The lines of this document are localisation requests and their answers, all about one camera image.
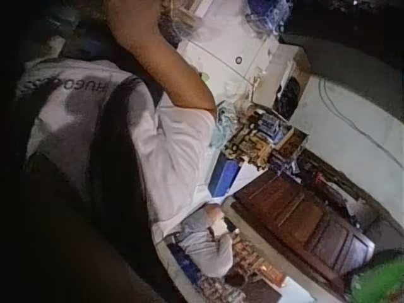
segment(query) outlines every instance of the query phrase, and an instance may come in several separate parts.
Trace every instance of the hair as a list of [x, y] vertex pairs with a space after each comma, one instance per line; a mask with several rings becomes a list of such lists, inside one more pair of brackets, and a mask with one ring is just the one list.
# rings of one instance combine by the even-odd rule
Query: hair
[[225, 275], [225, 283], [230, 286], [242, 288], [247, 282], [245, 276], [238, 271], [233, 271]]

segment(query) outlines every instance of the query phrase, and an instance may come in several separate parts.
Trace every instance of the wooden door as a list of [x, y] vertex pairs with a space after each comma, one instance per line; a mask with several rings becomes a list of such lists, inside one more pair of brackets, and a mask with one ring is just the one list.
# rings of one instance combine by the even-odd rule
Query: wooden door
[[339, 293], [340, 277], [373, 254], [368, 238], [286, 175], [266, 172], [234, 196], [232, 207], [264, 239]]

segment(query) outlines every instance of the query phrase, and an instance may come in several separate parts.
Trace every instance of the plastic bag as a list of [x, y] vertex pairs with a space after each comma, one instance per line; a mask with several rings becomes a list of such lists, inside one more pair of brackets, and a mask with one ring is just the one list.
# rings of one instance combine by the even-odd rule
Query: plastic bag
[[229, 101], [222, 101], [217, 107], [217, 123], [213, 130], [210, 146], [222, 149], [226, 142], [233, 136], [239, 123], [234, 104]]

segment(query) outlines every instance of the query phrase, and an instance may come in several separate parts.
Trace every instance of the blue box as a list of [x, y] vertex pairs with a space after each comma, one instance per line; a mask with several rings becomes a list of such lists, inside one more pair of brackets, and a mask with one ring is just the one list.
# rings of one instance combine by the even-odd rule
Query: blue box
[[239, 174], [242, 163], [241, 160], [229, 160], [220, 153], [208, 185], [213, 198], [226, 195]]

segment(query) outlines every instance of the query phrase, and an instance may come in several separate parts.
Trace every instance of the hand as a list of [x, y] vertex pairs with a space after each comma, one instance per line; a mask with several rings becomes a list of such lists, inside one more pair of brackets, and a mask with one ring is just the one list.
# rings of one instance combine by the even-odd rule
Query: hand
[[222, 207], [219, 204], [212, 203], [206, 204], [203, 207], [203, 210], [206, 212], [208, 217], [212, 222], [216, 222], [217, 220], [223, 219], [224, 213], [222, 212]]
[[105, 0], [109, 28], [125, 49], [133, 51], [161, 38], [158, 30], [160, 0]]

